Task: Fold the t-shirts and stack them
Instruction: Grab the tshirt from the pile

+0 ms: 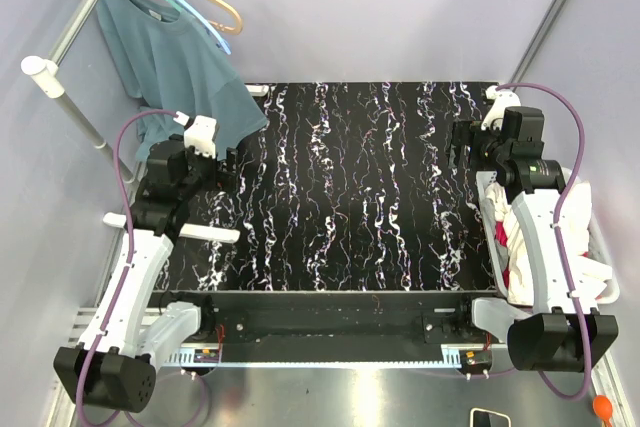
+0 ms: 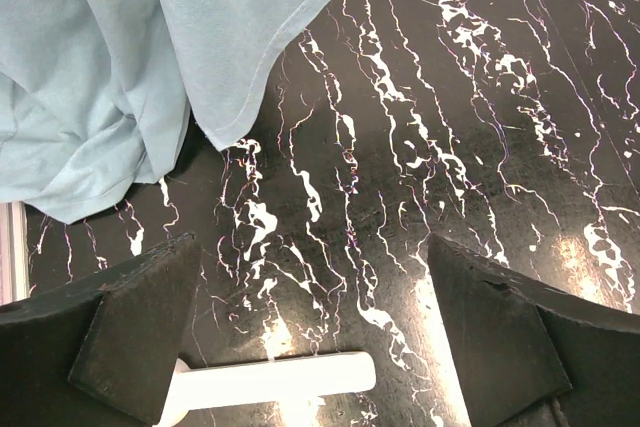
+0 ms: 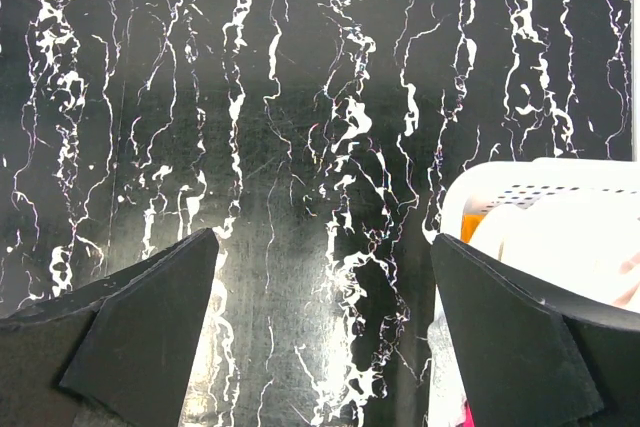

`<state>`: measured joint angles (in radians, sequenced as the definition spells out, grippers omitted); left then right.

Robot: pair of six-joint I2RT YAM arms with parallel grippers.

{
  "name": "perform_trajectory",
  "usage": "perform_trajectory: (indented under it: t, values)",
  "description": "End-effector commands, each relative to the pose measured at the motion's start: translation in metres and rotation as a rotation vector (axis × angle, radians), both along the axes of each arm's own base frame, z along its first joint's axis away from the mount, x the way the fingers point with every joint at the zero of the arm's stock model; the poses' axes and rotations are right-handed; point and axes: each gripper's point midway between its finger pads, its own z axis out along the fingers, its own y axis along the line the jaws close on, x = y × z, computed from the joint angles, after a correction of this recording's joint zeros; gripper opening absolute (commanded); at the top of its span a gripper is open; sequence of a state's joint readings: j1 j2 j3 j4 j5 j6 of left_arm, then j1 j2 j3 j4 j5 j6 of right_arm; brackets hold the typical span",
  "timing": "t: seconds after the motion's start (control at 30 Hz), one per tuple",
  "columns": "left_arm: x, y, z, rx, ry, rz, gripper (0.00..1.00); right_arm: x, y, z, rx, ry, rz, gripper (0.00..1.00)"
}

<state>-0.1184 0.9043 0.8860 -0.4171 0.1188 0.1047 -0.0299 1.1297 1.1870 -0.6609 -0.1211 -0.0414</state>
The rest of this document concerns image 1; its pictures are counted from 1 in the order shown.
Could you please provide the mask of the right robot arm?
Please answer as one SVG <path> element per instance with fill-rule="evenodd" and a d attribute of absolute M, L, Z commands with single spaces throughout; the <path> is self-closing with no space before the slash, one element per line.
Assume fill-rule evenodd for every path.
<path fill-rule="evenodd" d="M 530 107 L 507 108 L 499 127 L 454 124 L 450 164 L 466 154 L 471 169 L 496 175 L 523 233 L 533 280 L 531 312 L 504 299 L 480 298 L 454 318 L 454 331 L 470 344 L 492 334 L 507 345 L 520 371 L 585 373 L 617 338 L 618 324 L 599 313 L 578 280 L 566 279 L 554 210 L 569 189 L 560 165 L 543 157 L 543 127 L 542 111 Z"/>

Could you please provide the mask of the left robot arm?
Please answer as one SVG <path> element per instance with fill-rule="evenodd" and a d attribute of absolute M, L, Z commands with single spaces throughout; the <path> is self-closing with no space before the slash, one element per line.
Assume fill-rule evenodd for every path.
<path fill-rule="evenodd" d="M 59 348 L 53 366 L 77 407 L 139 413 L 149 403 L 158 370 L 189 338 L 215 333 L 211 301 L 174 301 L 149 327 L 142 321 L 156 279 L 183 237 L 235 243 L 231 229 L 189 224 L 189 202 L 201 191 L 232 193 L 238 183 L 236 150 L 224 160 L 206 157 L 179 140 L 155 144 L 126 214 L 121 253 L 104 296 L 73 347 Z"/>

